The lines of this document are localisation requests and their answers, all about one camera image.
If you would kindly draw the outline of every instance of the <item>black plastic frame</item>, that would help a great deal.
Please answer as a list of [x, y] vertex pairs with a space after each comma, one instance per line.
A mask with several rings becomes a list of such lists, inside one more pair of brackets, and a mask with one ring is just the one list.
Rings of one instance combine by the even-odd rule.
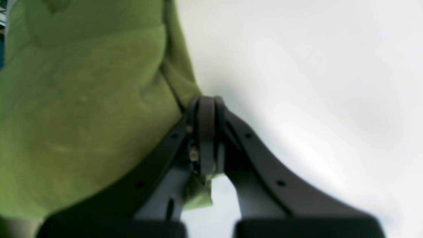
[[[198, 161], [190, 160], [193, 145], [199, 147]], [[104, 191], [50, 216], [37, 237], [90, 237], [90, 224], [91, 235], [133, 230], [134, 236], [128, 237], [185, 237], [179, 218], [189, 179], [221, 172], [238, 193], [242, 220], [235, 237], [384, 237], [374, 217], [326, 195], [285, 167], [221, 97], [193, 99], [180, 122], [135, 169]], [[146, 227], [157, 231], [145, 232]], [[175, 233], [158, 236], [160, 231]]]

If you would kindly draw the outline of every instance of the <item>white background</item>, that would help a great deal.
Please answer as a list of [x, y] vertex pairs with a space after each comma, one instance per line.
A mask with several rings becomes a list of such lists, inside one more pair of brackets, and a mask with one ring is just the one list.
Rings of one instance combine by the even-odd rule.
[[[296, 174], [423, 237], [423, 1], [177, 0], [198, 84], [221, 95]], [[287, 152], [291, 157], [282, 157]], [[215, 206], [183, 214], [193, 238], [229, 238]]]

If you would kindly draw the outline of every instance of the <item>screw hole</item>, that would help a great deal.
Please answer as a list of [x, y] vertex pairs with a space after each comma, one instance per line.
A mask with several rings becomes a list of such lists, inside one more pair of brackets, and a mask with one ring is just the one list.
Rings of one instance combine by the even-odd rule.
[[135, 186], [137, 187], [137, 188], [141, 188], [141, 187], [144, 187], [144, 185], [145, 185], [146, 183], [144, 182], [144, 181], [140, 181], [140, 182], [138, 182], [137, 184], [135, 184]]
[[279, 186], [281, 186], [281, 187], [285, 187], [285, 186], [286, 186], [286, 183], [285, 183], [285, 182], [283, 182], [282, 180], [278, 180], [276, 183], [277, 183]]

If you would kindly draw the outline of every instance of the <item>sleeve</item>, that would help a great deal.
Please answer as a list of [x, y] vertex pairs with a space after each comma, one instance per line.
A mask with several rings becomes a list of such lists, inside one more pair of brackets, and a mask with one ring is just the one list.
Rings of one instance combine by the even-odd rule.
[[[43, 218], [104, 189], [181, 118], [169, 83], [183, 105], [201, 94], [174, 0], [19, 0], [9, 21], [3, 216]], [[187, 203], [211, 204], [198, 179]]]

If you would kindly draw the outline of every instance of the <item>green fabric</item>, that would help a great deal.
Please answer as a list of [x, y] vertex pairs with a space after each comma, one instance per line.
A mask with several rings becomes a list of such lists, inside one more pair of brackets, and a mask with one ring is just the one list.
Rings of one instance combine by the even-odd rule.
[[[174, 1], [19, 0], [0, 73], [0, 215], [42, 218], [131, 170], [201, 92]], [[211, 204], [196, 178], [185, 209]]]

